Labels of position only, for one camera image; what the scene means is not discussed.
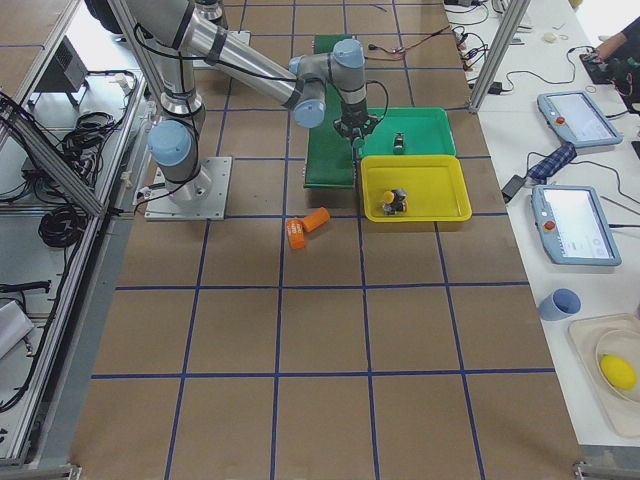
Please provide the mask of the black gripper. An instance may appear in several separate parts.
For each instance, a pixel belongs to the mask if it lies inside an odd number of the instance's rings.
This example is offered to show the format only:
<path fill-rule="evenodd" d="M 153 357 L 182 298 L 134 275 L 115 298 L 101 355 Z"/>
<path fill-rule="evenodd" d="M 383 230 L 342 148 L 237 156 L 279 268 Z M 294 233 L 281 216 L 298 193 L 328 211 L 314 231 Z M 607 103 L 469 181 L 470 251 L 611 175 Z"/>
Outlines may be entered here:
<path fill-rule="evenodd" d="M 341 104 L 341 116 L 333 122 L 335 131 L 343 138 L 351 138 L 351 148 L 360 149 L 364 138 L 378 124 L 378 116 L 370 114 L 366 104 Z"/>

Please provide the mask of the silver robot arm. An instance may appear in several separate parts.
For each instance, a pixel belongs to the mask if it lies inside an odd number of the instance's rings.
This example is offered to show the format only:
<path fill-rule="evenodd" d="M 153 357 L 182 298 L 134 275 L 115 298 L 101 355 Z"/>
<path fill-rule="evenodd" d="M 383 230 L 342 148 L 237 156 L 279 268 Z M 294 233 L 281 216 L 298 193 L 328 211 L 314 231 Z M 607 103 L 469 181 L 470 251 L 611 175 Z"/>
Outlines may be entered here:
<path fill-rule="evenodd" d="M 227 27 L 223 2 L 220 0 L 195 0 L 197 11 L 208 21 Z"/>
<path fill-rule="evenodd" d="M 202 61 L 273 98 L 303 128 L 326 122 L 326 94 L 333 88 L 340 114 L 332 127 L 352 153 L 381 122 L 368 109 L 364 49 L 355 38 L 337 41 L 326 53 L 294 57 L 283 67 L 208 19 L 195 1 L 111 1 L 109 6 L 139 50 L 176 64 Z"/>

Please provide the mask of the person hand at desk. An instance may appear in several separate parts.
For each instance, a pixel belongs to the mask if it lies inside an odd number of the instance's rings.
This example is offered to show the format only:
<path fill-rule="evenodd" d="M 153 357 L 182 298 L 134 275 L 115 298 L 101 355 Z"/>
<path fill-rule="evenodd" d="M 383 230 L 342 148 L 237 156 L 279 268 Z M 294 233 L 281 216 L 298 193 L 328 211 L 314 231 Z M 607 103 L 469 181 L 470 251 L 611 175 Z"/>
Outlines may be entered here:
<path fill-rule="evenodd" d="M 596 48 L 597 55 L 602 59 L 608 59 L 620 49 L 626 41 L 627 39 L 623 33 L 610 36 Z"/>

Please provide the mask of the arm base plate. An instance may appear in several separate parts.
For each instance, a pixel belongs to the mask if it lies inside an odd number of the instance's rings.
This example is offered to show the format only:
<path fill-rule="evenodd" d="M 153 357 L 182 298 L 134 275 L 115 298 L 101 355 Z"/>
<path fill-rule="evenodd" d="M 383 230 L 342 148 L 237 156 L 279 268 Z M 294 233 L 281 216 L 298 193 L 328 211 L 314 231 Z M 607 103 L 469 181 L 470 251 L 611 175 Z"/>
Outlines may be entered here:
<path fill-rule="evenodd" d="M 231 157 L 207 157 L 201 161 L 199 174 L 178 188 L 177 184 L 165 186 L 165 178 L 159 167 L 155 170 L 154 184 L 143 199 L 144 217 L 148 221 L 200 221 L 223 220 L 226 213 Z"/>

